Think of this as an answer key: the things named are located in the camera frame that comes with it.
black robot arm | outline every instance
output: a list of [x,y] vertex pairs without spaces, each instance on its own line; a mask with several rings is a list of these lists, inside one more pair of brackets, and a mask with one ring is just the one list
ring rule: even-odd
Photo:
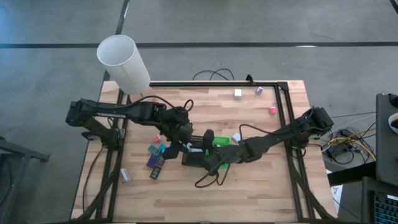
[[70,126],[84,127],[91,135],[99,136],[108,148],[118,146],[118,130],[103,126],[94,119],[95,116],[126,118],[140,125],[156,127],[160,134],[171,141],[170,147],[164,152],[165,159],[176,158],[183,144],[189,142],[193,131],[188,111],[180,106],[167,109],[163,103],[146,101],[136,101],[129,105],[99,103],[84,99],[71,102],[66,122]]
[[333,126],[333,121],[323,108],[312,108],[306,111],[289,125],[263,137],[242,139],[239,145],[215,147],[204,159],[203,166],[216,175],[218,167],[223,164],[253,162],[261,158],[271,146],[289,140],[293,147],[305,148],[308,137],[313,134],[323,135]]

metal bracket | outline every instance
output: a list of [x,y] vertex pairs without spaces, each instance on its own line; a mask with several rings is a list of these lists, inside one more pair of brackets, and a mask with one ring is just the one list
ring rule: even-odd
[[119,129],[119,139],[124,139],[124,137],[126,136],[126,130],[123,129]]
[[256,85],[256,82],[254,82],[253,77],[251,75],[247,75],[246,81],[249,81],[251,86]]
[[287,82],[277,82],[279,89],[283,89],[284,91],[288,91],[289,90],[289,86],[287,84]]
[[99,138],[98,135],[92,133],[91,131],[84,131],[84,132],[81,133],[81,135],[82,135],[85,139],[87,139],[87,140],[89,140],[89,141],[92,141],[92,140],[95,140],[95,139],[96,139],[96,138],[93,138],[93,137],[98,137],[98,138]]

concrete floor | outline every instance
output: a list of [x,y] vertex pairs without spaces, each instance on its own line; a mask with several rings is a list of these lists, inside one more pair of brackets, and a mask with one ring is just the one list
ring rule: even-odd
[[[3,0],[0,44],[95,43],[113,35],[123,0]],[[123,34],[136,42],[398,41],[388,0],[132,0]],[[190,80],[230,68],[237,80],[304,80],[311,104],[330,116],[375,110],[397,93],[398,47],[142,49],[153,80]],[[34,161],[13,223],[68,219],[87,141],[65,116],[71,100],[97,100],[104,68],[96,49],[0,49],[0,136],[51,154]],[[339,127],[360,117],[335,120]],[[366,129],[374,119],[356,123]],[[357,166],[357,156],[350,166]],[[357,215],[360,201],[342,204]],[[340,216],[350,220],[344,210]]]

wooden table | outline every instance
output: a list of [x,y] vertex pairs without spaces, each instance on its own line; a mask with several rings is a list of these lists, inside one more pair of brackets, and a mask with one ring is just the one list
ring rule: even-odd
[[[304,82],[288,81],[288,84],[294,114],[299,117],[310,107]],[[256,87],[239,88],[243,93],[241,100],[234,100],[234,87],[156,87],[152,89],[152,94],[165,98],[175,106],[183,106],[188,99],[193,99],[195,106],[189,118],[193,123],[194,135],[201,136],[206,129],[212,129],[216,136],[230,137],[238,132],[238,126],[242,123],[268,131],[279,129],[278,115],[268,114],[268,107],[276,106],[274,89],[264,87],[263,93],[257,96],[254,94]],[[100,101],[115,103],[117,95],[117,84],[104,82]],[[106,119],[98,120],[109,126]],[[147,149],[156,134],[158,130],[154,127],[143,127],[133,122],[128,124],[122,167],[127,170],[131,181],[122,184],[123,178],[119,180],[113,217],[115,222],[296,221],[283,144],[270,148],[259,161],[232,164],[222,186],[215,184],[197,189],[194,183],[206,174],[206,170],[182,166],[182,153],[177,159],[166,161],[157,180],[149,178],[151,170],[146,167],[149,158]],[[244,128],[243,134],[245,138],[263,136],[250,128]],[[82,189],[88,169],[100,149],[100,141],[89,143],[72,218],[82,213]],[[106,153],[103,152],[94,166],[86,190],[86,207],[100,188],[105,157]],[[336,217],[319,147],[307,147],[304,161],[312,192],[326,210]],[[306,214],[303,193],[300,198]],[[104,204],[106,215],[108,203]]]

white plastic cup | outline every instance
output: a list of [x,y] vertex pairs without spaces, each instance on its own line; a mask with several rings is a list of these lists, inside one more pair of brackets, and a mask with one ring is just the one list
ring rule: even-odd
[[123,92],[137,95],[149,87],[148,70],[130,37],[108,37],[98,46],[97,57]]

